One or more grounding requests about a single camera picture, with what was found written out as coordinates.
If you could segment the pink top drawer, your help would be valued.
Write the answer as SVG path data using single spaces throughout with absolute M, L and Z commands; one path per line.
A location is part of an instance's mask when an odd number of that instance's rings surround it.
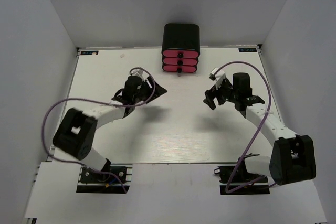
M 177 50 L 177 49 L 167 49 L 162 52 L 162 55 L 168 58 L 197 58 L 200 53 L 195 50 Z

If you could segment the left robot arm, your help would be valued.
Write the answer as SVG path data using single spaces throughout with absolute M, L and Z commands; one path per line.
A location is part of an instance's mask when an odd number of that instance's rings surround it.
M 135 105 L 148 104 L 166 93 L 167 90 L 150 77 L 129 76 L 124 87 L 111 99 L 118 103 L 116 106 L 100 105 L 86 111 L 69 109 L 54 135 L 53 145 L 93 169 L 93 176 L 104 182 L 110 178 L 111 162 L 92 147 L 96 130 L 126 118 Z

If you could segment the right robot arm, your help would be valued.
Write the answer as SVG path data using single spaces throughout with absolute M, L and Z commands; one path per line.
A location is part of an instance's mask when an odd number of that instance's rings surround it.
M 308 135 L 299 135 L 286 127 L 265 104 L 253 95 L 250 76 L 247 73 L 233 74 L 232 81 L 226 73 L 215 68 L 209 75 L 215 84 L 205 91 L 204 103 L 212 110 L 215 103 L 234 104 L 235 109 L 257 128 L 272 146 L 271 156 L 243 152 L 233 174 L 247 182 L 255 175 L 270 177 L 276 185 L 286 185 L 312 180 L 316 177 L 316 161 L 313 140 Z

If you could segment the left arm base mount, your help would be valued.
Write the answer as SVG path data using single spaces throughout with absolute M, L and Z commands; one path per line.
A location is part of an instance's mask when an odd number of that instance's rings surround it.
M 82 194 L 126 194 L 131 185 L 132 164 L 112 164 L 108 174 L 94 173 L 91 169 L 80 169 L 76 193 Z

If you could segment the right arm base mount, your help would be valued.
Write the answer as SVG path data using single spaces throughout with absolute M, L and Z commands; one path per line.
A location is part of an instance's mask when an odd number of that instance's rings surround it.
M 268 178 L 271 176 L 270 157 L 259 154 L 246 155 L 237 171 L 235 163 L 228 163 L 214 169 L 219 177 L 220 194 L 267 195 L 270 193 Z

